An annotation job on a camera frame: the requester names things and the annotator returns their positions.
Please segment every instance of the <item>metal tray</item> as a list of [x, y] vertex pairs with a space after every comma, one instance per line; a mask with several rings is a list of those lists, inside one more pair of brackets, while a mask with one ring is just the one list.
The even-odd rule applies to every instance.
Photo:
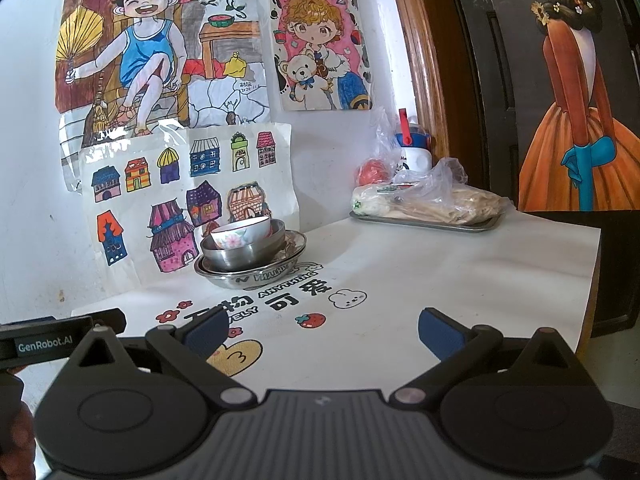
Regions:
[[410, 220], [405, 218], [384, 218], [382, 216], [356, 215], [353, 211], [349, 213], [352, 218], [364, 222], [378, 222], [381, 224], [409, 225], [414, 227], [426, 227], [428, 229], [440, 229], [443, 231], [462, 231], [465, 233], [483, 233], [494, 229], [502, 218], [502, 215], [489, 218], [484, 222], [473, 225], [449, 225], [438, 222], [424, 222], [422, 220]]

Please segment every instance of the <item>boy drawing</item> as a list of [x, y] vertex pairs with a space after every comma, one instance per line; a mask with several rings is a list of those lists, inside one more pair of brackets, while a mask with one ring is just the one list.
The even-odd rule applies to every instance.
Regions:
[[[115, 38], [94, 61], [66, 74], [66, 82], [91, 76], [103, 70], [122, 54], [120, 82], [127, 95], [111, 123], [112, 128], [125, 126], [137, 116], [136, 136], [148, 135], [146, 122], [162, 94], [162, 88], [180, 88], [182, 70], [187, 61], [184, 38], [171, 20], [158, 18], [178, 0], [114, 0], [113, 13], [133, 18], [134, 23]], [[174, 71], [174, 57], [177, 59]], [[137, 94], [143, 91], [138, 114], [133, 107]]]
[[[327, 47], [329, 43], [339, 41], [344, 34], [342, 13], [338, 7], [327, 0], [287, 0], [282, 22], [290, 34], [306, 43], [301, 54], [316, 60], [318, 75], [331, 82], [337, 80], [341, 109], [371, 108], [369, 94], [360, 76], [351, 71], [344, 55]], [[326, 94], [335, 109], [332, 84]]]

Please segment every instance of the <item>stainless steel bowl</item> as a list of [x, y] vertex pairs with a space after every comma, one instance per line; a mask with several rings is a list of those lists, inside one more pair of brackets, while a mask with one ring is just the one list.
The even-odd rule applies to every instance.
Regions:
[[236, 272], [253, 269], [271, 260], [282, 248], [286, 229], [284, 222], [271, 219], [271, 235], [253, 244], [237, 249], [217, 249], [210, 236], [200, 242], [202, 254], [209, 261], [208, 267], [219, 272]]
[[274, 257], [273, 261], [265, 266], [240, 272], [214, 272], [207, 269], [204, 255], [200, 256], [193, 268], [196, 273], [207, 278], [211, 283], [223, 288], [234, 290], [252, 290], [261, 288], [270, 283], [277, 282], [296, 265], [300, 255], [306, 247], [306, 237], [302, 233], [287, 231], [287, 244]]

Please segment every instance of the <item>white wall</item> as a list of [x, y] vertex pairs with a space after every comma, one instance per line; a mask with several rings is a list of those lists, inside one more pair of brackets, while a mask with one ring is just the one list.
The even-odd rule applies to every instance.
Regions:
[[[65, 188], [54, 106], [54, 53], [63, 0], [0, 2], [0, 322], [63, 316], [104, 297], [81, 213]], [[415, 114], [395, 0], [359, 0], [377, 105]], [[269, 0], [260, 0], [268, 16]], [[293, 178], [302, 228], [345, 218], [353, 175], [375, 138], [372, 112], [281, 110], [268, 18], [262, 37], [271, 119], [293, 125]]]

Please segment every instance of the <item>blue tank top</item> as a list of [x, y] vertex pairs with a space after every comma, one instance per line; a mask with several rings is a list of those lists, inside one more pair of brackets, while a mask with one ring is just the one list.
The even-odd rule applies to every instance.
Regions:
[[122, 53], [122, 63], [120, 64], [120, 82], [124, 88], [131, 85], [138, 72], [147, 64], [153, 54], [167, 54], [171, 70], [164, 83], [167, 83], [174, 72], [174, 50], [169, 43], [168, 34], [172, 25], [171, 20], [164, 20], [164, 25], [158, 33], [146, 40], [140, 40], [133, 32], [133, 25], [127, 27], [127, 47]]

